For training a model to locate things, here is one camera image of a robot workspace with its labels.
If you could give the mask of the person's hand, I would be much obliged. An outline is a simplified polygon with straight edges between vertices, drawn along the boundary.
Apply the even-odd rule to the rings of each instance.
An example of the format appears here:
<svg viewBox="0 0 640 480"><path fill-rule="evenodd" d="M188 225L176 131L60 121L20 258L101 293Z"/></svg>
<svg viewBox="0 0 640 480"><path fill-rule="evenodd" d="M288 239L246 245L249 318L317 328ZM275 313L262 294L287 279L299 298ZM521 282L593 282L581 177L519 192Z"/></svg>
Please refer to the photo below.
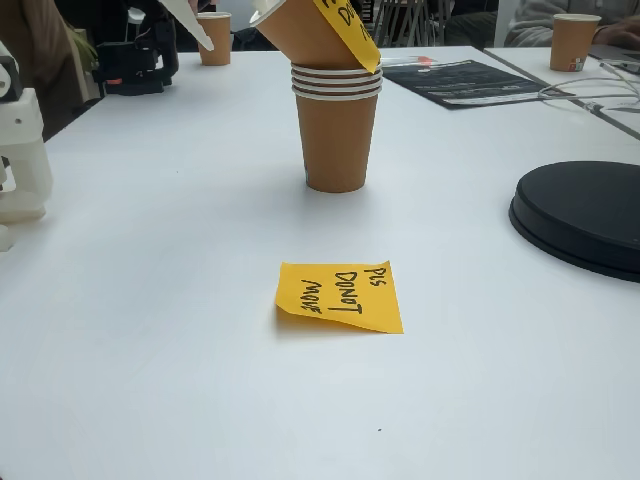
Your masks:
<svg viewBox="0 0 640 480"><path fill-rule="evenodd" d="M593 37L594 45L609 45L629 50L640 49L639 22L621 21L598 29Z"/></svg>

